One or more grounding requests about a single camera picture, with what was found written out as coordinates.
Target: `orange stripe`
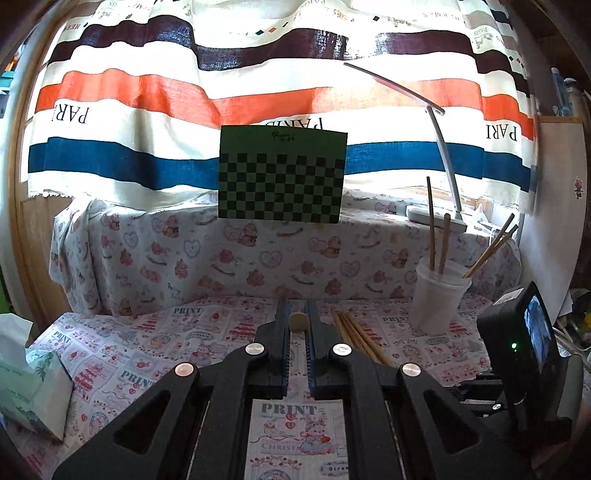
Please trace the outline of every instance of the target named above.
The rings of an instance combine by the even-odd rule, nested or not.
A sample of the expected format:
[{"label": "orange stripe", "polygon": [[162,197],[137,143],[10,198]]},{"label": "orange stripe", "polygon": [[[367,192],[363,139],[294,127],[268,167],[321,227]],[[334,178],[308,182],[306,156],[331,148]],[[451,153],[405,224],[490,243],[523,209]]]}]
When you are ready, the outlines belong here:
[{"label": "orange stripe", "polygon": [[[404,85],[442,107],[474,108],[482,111],[487,121],[511,120],[521,125],[523,136],[534,138],[533,120],[519,111],[519,104],[512,96],[483,97],[477,83],[462,79],[423,80]],[[317,87],[211,100],[201,87],[192,83],[159,75],[134,77],[109,69],[97,74],[66,73],[61,83],[41,89],[35,112],[53,109],[58,99],[96,102],[106,98],[212,128],[311,113],[417,105],[414,100],[377,82],[363,89]]]}]

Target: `tissue box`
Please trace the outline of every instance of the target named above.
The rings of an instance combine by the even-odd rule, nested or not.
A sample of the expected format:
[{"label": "tissue box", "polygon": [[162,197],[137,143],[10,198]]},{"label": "tissue box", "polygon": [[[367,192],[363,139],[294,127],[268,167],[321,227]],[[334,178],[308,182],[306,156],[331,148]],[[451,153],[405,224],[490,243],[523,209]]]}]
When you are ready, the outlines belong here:
[{"label": "tissue box", "polygon": [[63,440],[73,381],[55,352],[25,348],[32,325],[12,313],[0,314],[0,412]]}]

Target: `bottle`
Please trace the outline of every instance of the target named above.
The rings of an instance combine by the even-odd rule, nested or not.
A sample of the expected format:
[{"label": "bottle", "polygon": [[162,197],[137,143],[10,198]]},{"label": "bottle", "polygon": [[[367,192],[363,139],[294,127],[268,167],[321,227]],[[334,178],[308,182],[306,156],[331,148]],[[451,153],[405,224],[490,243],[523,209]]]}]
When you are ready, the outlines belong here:
[{"label": "bottle", "polygon": [[556,67],[552,67],[552,78],[554,79],[554,86],[556,87],[556,96],[558,97],[558,114],[560,116],[570,116],[569,103],[566,98],[566,88],[564,87],[564,80]]},{"label": "bottle", "polygon": [[579,90],[579,85],[575,79],[565,79],[566,99],[569,103],[570,116],[575,116],[583,121],[584,130],[591,132],[591,116],[587,102]]}]

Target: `silver screw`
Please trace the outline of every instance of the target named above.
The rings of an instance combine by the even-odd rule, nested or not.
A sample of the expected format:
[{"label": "silver screw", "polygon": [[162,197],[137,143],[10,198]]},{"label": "silver screw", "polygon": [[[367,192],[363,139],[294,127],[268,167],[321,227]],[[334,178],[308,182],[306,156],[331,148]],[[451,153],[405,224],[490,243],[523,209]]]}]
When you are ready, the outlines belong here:
[{"label": "silver screw", "polygon": [[335,355],[347,356],[347,355],[351,354],[352,350],[351,350],[351,347],[349,345],[347,345],[346,343],[337,343],[333,347],[333,352]]},{"label": "silver screw", "polygon": [[195,371],[195,367],[191,364],[178,364],[174,367],[174,373],[179,377],[188,377]]},{"label": "silver screw", "polygon": [[404,364],[402,373],[408,377],[418,377],[421,374],[421,367],[417,364]]},{"label": "silver screw", "polygon": [[260,355],[265,351],[265,346],[261,343],[250,343],[246,346],[248,355]]}]

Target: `camera screen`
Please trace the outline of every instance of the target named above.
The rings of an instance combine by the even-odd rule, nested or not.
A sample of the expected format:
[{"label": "camera screen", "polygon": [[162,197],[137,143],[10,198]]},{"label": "camera screen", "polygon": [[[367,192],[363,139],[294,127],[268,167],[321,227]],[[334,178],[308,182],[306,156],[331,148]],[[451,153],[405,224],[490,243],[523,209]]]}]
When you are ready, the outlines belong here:
[{"label": "camera screen", "polygon": [[538,368],[541,373],[546,362],[546,357],[548,357],[552,335],[544,315],[544,310],[542,309],[542,305],[537,296],[534,296],[531,299],[530,304],[527,306],[527,310],[524,313],[524,317],[527,331],[530,334],[531,344],[534,347],[535,357],[538,361]]}]

